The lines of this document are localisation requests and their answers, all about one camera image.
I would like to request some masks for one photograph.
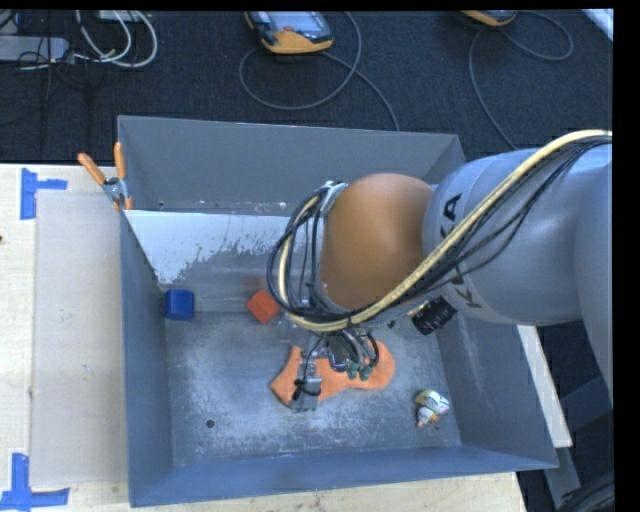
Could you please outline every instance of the orange block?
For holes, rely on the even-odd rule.
[[[271,321],[282,310],[280,304],[266,290],[254,293],[247,301],[247,309],[263,324]]]

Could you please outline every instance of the black cable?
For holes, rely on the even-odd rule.
[[[314,334],[315,336],[319,336],[318,341],[316,341],[316,344],[307,353],[307,357],[304,361],[304,369],[302,370],[302,379],[296,379],[295,381],[293,381],[296,386],[296,390],[293,392],[293,396],[291,397],[292,400],[297,400],[300,396],[300,393],[306,393],[309,396],[319,396],[321,393],[321,390],[318,390],[318,392],[314,393],[313,391],[309,391],[304,387],[304,385],[307,383],[307,371],[309,369],[309,360],[311,359],[311,355],[320,346],[320,343],[322,343],[322,341],[326,339],[326,333],[322,333],[321,335],[318,335],[316,333],[312,334]]]
[[[560,56],[543,55],[541,53],[534,52],[533,50],[527,48],[523,44],[521,44],[518,41],[516,41],[514,38],[512,38],[505,31],[505,28],[496,27],[495,30],[500,32],[507,40],[511,41],[514,45],[516,45],[518,48],[520,48],[525,53],[527,53],[527,54],[529,54],[529,55],[531,55],[533,57],[536,57],[538,59],[541,59],[541,60],[561,61],[561,60],[565,60],[565,59],[569,58],[572,55],[572,53],[573,53],[573,39],[571,38],[571,34],[569,34],[567,29],[565,29],[560,23],[558,23],[557,21],[553,20],[549,16],[546,16],[546,15],[544,15],[542,13],[539,13],[539,12],[536,12],[536,11],[520,11],[520,12],[524,12],[524,13],[527,13],[527,14],[533,14],[535,16],[539,16],[539,17],[549,21],[550,23],[553,23],[558,28],[560,28],[560,30],[562,30],[564,32],[564,35],[566,36],[567,40],[569,41],[569,49],[567,50],[567,52],[564,53],[563,55],[560,55]],[[486,103],[482,99],[482,95],[480,94],[480,90],[479,90],[478,85],[476,83],[475,74],[473,72],[473,49],[475,48],[476,43],[478,42],[478,39],[480,38],[480,36],[482,34],[484,34],[485,32],[489,31],[489,30],[492,30],[492,29],[489,28],[489,27],[485,27],[485,28],[479,30],[478,33],[473,38],[473,41],[471,42],[471,46],[469,48],[468,65],[469,65],[469,76],[471,78],[471,85],[473,87],[473,92],[475,93],[476,97],[478,98],[478,101],[480,102],[480,106],[482,107],[482,109],[484,110],[485,114],[487,115],[487,117],[491,121],[491,124],[493,124],[494,128],[502,136],[502,138],[505,140],[505,142],[511,147],[511,149],[518,149],[517,146],[511,141],[511,139],[509,139],[509,137],[507,137],[506,133],[504,133],[504,130],[500,127],[498,122],[491,115],[491,112],[489,111],[489,108],[487,107]]]
[[[245,92],[249,96],[251,96],[258,103],[261,103],[262,105],[265,105],[267,107],[275,108],[275,109],[278,109],[278,110],[306,110],[306,109],[310,109],[310,108],[314,108],[314,107],[323,105],[324,103],[328,102],[329,100],[331,100],[332,98],[337,96],[338,93],[340,91],[342,91],[342,89],[344,89],[346,87],[346,85],[351,81],[351,78],[355,74],[355,75],[358,75],[360,78],[362,78],[365,81],[365,83],[367,85],[369,85],[374,90],[374,92],[380,97],[380,99],[384,103],[385,107],[389,111],[389,114],[391,115],[391,119],[393,120],[393,124],[394,124],[394,127],[395,127],[396,131],[400,131],[400,127],[398,125],[398,120],[396,119],[396,116],[395,116],[395,114],[393,112],[393,109],[392,109],[391,105],[389,104],[389,102],[387,101],[387,99],[384,97],[382,92],[373,84],[373,82],[371,82],[365,75],[363,75],[360,71],[358,71],[356,69],[357,66],[358,66],[358,63],[360,62],[360,56],[362,54],[362,35],[360,33],[360,27],[356,23],[356,20],[353,18],[353,16],[351,16],[351,14],[349,12],[347,12],[347,11],[343,11],[343,12],[344,12],[345,16],[349,19],[349,21],[351,21],[351,24],[353,25],[353,28],[355,29],[356,37],[358,39],[358,43],[357,43],[356,58],[355,58],[353,64],[349,64],[349,63],[343,61],[342,59],[339,59],[335,55],[331,55],[329,53],[322,52],[320,54],[320,55],[322,55],[324,57],[327,57],[328,59],[331,59],[331,60],[333,60],[335,62],[338,62],[339,64],[345,66],[349,70],[349,73],[347,74],[347,77],[343,80],[343,82],[336,89],[334,89],[333,92],[331,92],[330,94],[328,94],[324,98],[321,98],[321,99],[319,99],[317,101],[314,101],[314,102],[306,104],[306,105],[298,105],[298,106],[278,105],[276,103],[271,103],[271,102],[268,102],[268,101],[260,98],[253,91],[251,91],[251,89],[249,88],[249,86],[247,85],[247,83],[246,83],[246,81],[244,79],[244,65],[245,65],[245,62],[255,52],[257,52],[258,50],[261,50],[260,47],[256,47],[256,48],[254,48],[252,50],[249,50],[249,52],[247,52],[245,54],[245,56],[242,58],[242,60],[240,61],[240,65],[238,67],[238,76],[240,78],[240,84],[242,85],[243,89],[245,90]]]
[[[582,156],[585,152],[587,152],[588,150],[590,150],[590,149],[592,149],[592,148],[594,148],[594,147],[596,147],[596,146],[598,146],[600,144],[605,144],[605,143],[607,143],[607,141],[584,142],[584,143],[581,143],[580,146],[578,146],[577,149],[569,148],[569,149],[565,150],[562,154],[570,153],[569,156],[566,157],[565,160],[561,163],[561,165],[559,165],[556,169],[554,169],[549,174],[549,176],[547,176],[544,179],[544,181],[538,186],[538,188],[536,188],[536,190],[527,199],[527,201],[523,204],[523,206],[509,220],[507,220],[500,228],[498,228],[495,231],[493,231],[492,233],[486,235],[483,239],[481,239],[479,242],[477,242],[474,246],[472,246],[466,252],[462,252],[462,251],[463,251],[464,248],[466,248],[468,243],[471,241],[472,237],[467,237],[465,239],[462,239],[458,244],[456,244],[455,254],[453,255],[453,257],[448,255],[448,257],[444,260],[442,265],[437,269],[437,271],[434,271],[433,275],[431,275],[429,279],[426,279],[426,277],[429,276],[429,273],[427,273],[427,276],[425,276],[425,279],[424,279],[424,281],[423,281],[423,283],[421,284],[420,287],[414,288],[414,290],[412,292],[407,293],[405,295],[405,297],[402,298],[402,300],[396,301],[396,303],[394,305],[397,305],[400,302],[404,302],[407,299],[410,300],[411,298],[414,298],[414,297],[416,297],[418,295],[421,295],[421,294],[424,294],[424,293],[428,293],[428,292],[433,292],[436,289],[441,288],[442,286],[444,286],[446,284],[449,284],[449,283],[453,282],[456,279],[459,279],[460,277],[462,277],[464,275],[470,274],[471,272],[474,272],[474,271],[486,266],[487,264],[489,264],[493,260],[495,260],[506,249],[506,247],[511,242],[511,240],[513,240],[515,234],[519,230],[520,226],[523,224],[526,216],[531,211],[533,205],[538,201],[538,199],[540,198],[542,193],[550,187],[552,182],[555,181],[568,168],[570,168],[575,163],[575,161],[580,156]],[[525,183],[525,181],[526,180],[521,181],[521,183],[519,183],[517,185],[517,188],[522,186]],[[502,200],[500,202],[500,204],[504,204],[504,201],[506,201],[508,199],[508,197],[511,196],[511,194],[514,191],[515,190],[510,191],[509,194],[505,194],[506,197],[504,198],[504,200]],[[479,227],[481,227],[482,224],[487,222],[493,216],[495,210],[496,209],[494,209],[493,212],[486,212],[484,215],[481,216],[481,218],[474,225],[474,228],[477,227],[477,229],[475,229],[475,232],[477,232]],[[474,267],[469,268],[469,269],[465,270],[464,272],[456,273],[456,275],[454,277],[449,278],[449,279],[447,279],[445,281],[440,281],[440,279],[443,276],[447,275],[451,270],[453,270],[454,268],[458,267],[460,265],[460,263],[462,263],[462,261],[466,260],[471,255],[476,253],[478,250],[480,250],[483,247],[485,247],[486,245],[488,245],[491,241],[495,240],[499,235],[501,235],[513,223],[516,223],[515,227],[512,229],[512,231],[509,234],[509,236],[503,241],[501,246],[494,252],[494,254],[492,254],[490,257],[486,258],[482,262],[478,263]]]

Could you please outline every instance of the gray metal tray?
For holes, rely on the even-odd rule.
[[[295,413],[269,388],[307,333],[244,305],[288,214],[327,179],[435,184],[464,162],[456,136],[125,116],[118,137],[137,208],[120,221],[133,506],[557,466],[515,326],[401,320],[374,331],[396,360],[384,389]],[[191,321],[163,316],[171,288],[194,291]],[[416,427],[426,388],[452,404],[439,428]]]

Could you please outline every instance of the electrical cable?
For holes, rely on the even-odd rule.
[[[506,32],[505,28],[503,28],[503,27],[495,27],[495,30],[500,32],[507,40],[511,41],[514,45],[516,45],[518,48],[520,48],[525,53],[527,53],[527,54],[529,54],[529,55],[531,55],[533,57],[536,57],[538,59],[541,59],[541,60],[561,61],[561,60],[565,60],[565,59],[569,58],[573,54],[573,39],[571,38],[571,34],[569,34],[567,29],[565,29],[560,23],[558,23],[554,19],[550,18],[549,16],[546,16],[546,15],[544,15],[542,13],[539,13],[539,12],[536,12],[536,11],[520,11],[520,12],[524,12],[524,13],[527,13],[527,14],[533,14],[535,16],[539,16],[539,17],[549,21],[550,23],[553,23],[558,28],[560,28],[560,30],[562,30],[564,32],[564,35],[567,38],[567,41],[569,42],[569,49],[563,55],[560,55],[560,56],[543,55],[541,53],[537,53],[537,52],[527,48],[522,43],[520,43],[517,40],[515,40],[513,37],[511,37]],[[491,124],[493,124],[494,128],[498,131],[498,133],[505,140],[505,142],[511,147],[511,149],[515,150],[515,149],[518,149],[517,146],[511,141],[511,139],[509,137],[507,137],[506,133],[500,127],[500,125],[495,120],[495,118],[491,115],[491,112],[489,111],[489,108],[487,107],[486,103],[484,102],[484,99],[482,98],[482,95],[480,94],[480,89],[478,88],[478,84],[476,83],[475,73],[474,73],[474,70],[473,70],[473,50],[474,50],[478,40],[480,39],[480,36],[482,34],[484,34],[485,32],[489,31],[489,30],[492,30],[492,28],[485,27],[485,28],[479,30],[478,33],[473,38],[473,41],[471,42],[471,46],[469,48],[469,56],[468,56],[469,76],[471,78],[471,85],[473,87],[473,92],[475,93],[476,97],[478,98],[478,101],[480,102],[480,106],[482,107],[482,109],[484,110],[485,114],[487,115],[487,117],[491,121]]]
[[[251,89],[249,88],[249,86],[247,85],[247,83],[246,83],[246,81],[244,79],[244,65],[245,65],[245,62],[247,61],[247,59],[249,57],[251,57],[257,51],[261,50],[261,47],[256,47],[256,48],[253,48],[252,50],[249,50],[245,54],[245,56],[242,58],[242,60],[240,61],[240,65],[238,66],[238,76],[240,78],[240,84],[242,85],[242,88],[245,90],[245,92],[249,96],[251,96],[258,103],[261,103],[262,105],[265,105],[267,107],[275,108],[275,109],[278,109],[278,110],[307,110],[307,109],[310,109],[310,108],[314,108],[314,107],[320,106],[320,105],[328,102],[329,100],[331,100],[335,96],[337,96],[338,93],[340,91],[342,91],[346,87],[346,85],[351,81],[351,78],[355,74],[355,75],[359,76],[360,78],[362,78],[364,80],[364,82],[367,85],[369,85],[369,87],[371,87],[373,89],[373,91],[380,97],[380,99],[384,103],[385,107],[389,111],[389,114],[391,116],[391,119],[393,120],[393,124],[394,124],[394,127],[395,127],[396,131],[400,131],[400,127],[399,127],[398,121],[396,119],[395,113],[393,112],[393,108],[391,107],[391,104],[384,97],[384,95],[382,94],[380,89],[378,89],[373,84],[373,82],[371,82],[371,80],[369,80],[364,74],[362,74],[360,71],[358,71],[356,69],[357,66],[358,66],[358,63],[360,62],[360,56],[362,54],[362,35],[360,33],[360,27],[358,26],[358,24],[357,24],[356,20],[353,18],[353,16],[347,11],[343,11],[343,12],[344,12],[345,16],[349,19],[349,21],[351,21],[351,24],[353,25],[353,28],[355,29],[356,37],[358,39],[358,43],[357,43],[356,58],[354,59],[353,64],[349,64],[349,63],[343,61],[342,59],[336,57],[335,55],[331,55],[331,54],[325,53],[325,52],[320,53],[320,55],[322,55],[324,57],[327,57],[328,59],[333,60],[334,62],[337,62],[337,63],[341,64],[342,66],[346,67],[349,70],[349,73],[347,74],[347,77],[342,81],[342,83],[338,87],[336,87],[336,89],[333,90],[333,92],[331,92],[327,96],[325,96],[325,97],[323,97],[323,98],[321,98],[321,99],[319,99],[317,101],[314,101],[312,103],[308,103],[306,105],[298,105],[298,106],[278,105],[276,103],[271,103],[269,101],[266,101],[266,100],[260,98],[257,94],[255,94],[253,91],[251,91]]]
[[[150,64],[151,62],[153,62],[153,60],[156,58],[156,55],[158,53],[158,36],[156,34],[155,28],[153,27],[153,25],[151,24],[151,22],[149,21],[147,16],[142,11],[130,11],[130,14],[129,14],[129,16],[131,18],[133,18],[132,14],[135,14],[136,16],[138,16],[139,19],[142,21],[142,23],[144,23],[146,25],[146,27],[149,29],[148,32],[149,32],[149,35],[151,36],[151,42],[152,42],[152,48],[151,48],[150,55],[146,59],[144,59],[144,60],[142,60],[140,62],[135,62],[135,60],[137,58],[137,49],[136,49],[136,56],[134,57],[133,62],[121,62],[122,59],[124,59],[127,56],[127,54],[129,53],[129,51],[131,50],[131,46],[133,44],[133,37],[131,35],[131,31],[127,27],[127,24],[124,22],[124,20],[122,19],[122,17],[118,13],[118,11],[113,10],[113,14],[116,17],[118,23],[121,25],[121,27],[122,27],[122,29],[123,29],[126,37],[127,37],[127,44],[126,44],[125,49],[122,52],[120,52],[118,55],[109,55],[109,53],[111,53],[111,52],[104,53],[102,50],[100,50],[100,48],[95,44],[95,42],[93,41],[93,39],[89,35],[89,32],[87,31],[86,27],[82,24],[82,17],[81,17],[81,14],[80,14],[80,9],[76,9],[75,10],[75,19],[76,19],[78,25],[80,25],[80,33],[82,34],[82,36],[84,37],[86,42],[89,44],[91,49],[99,56],[99,58],[96,59],[94,57],[89,57],[87,55],[80,54],[80,53],[76,53],[76,54],[74,54],[74,56],[76,58],[88,60],[90,62],[95,62],[95,63],[99,63],[99,64],[110,63],[110,64],[114,64],[116,66],[120,66],[120,67],[128,68],[128,69],[138,69],[138,68],[144,67],[147,64]]]
[[[352,325],[357,325],[359,323],[365,322],[380,312],[384,311],[386,308],[390,307],[392,304],[396,303],[399,299],[402,299],[407,292],[411,288],[413,288],[418,281],[420,281],[427,272],[436,264],[438,261],[446,256],[446,254],[451,250],[452,247],[455,247],[455,244],[458,243],[461,238],[467,234],[467,232],[471,231],[473,227],[476,225],[479,219],[481,219],[484,214],[489,211],[497,201],[505,194],[511,190],[511,187],[514,186],[521,178],[527,173],[533,173],[536,171],[536,166],[544,159],[549,158],[550,155],[554,154],[556,151],[565,148],[566,146],[587,140],[605,140],[610,141],[612,138],[612,133],[605,130],[581,130],[578,132],[572,132],[567,135],[564,135],[558,139],[553,140],[547,145],[543,146],[535,153],[530,155],[524,162],[518,165],[506,178],[504,178],[486,197],[480,201],[463,219],[462,221],[454,228],[452,231],[435,247],[433,251],[422,261],[422,263],[406,278],[404,279],[395,289],[389,292],[386,296],[384,296],[379,301],[375,302],[372,305],[367,306],[363,310],[358,312],[352,311],[349,312],[349,316],[347,319],[343,320],[335,320],[335,321],[327,321],[327,322],[313,322],[305,318],[306,315],[299,316],[294,313],[290,313],[291,319],[308,330],[319,331],[319,332],[327,332],[327,331],[338,331],[341,329],[345,329]],[[306,210],[313,206],[311,201],[305,204],[300,213],[298,214],[298,218],[300,218]],[[278,275],[278,290],[276,297],[279,298],[285,297],[287,294],[286,291],[286,281],[284,279],[284,275],[282,271],[284,270],[284,266],[282,265],[283,258],[291,249],[290,247],[290,235],[285,237],[282,245],[282,256],[280,257],[280,273]]]

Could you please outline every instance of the blue cube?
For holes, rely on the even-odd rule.
[[[170,320],[191,320],[194,302],[189,290],[169,290],[164,294],[164,316]]]

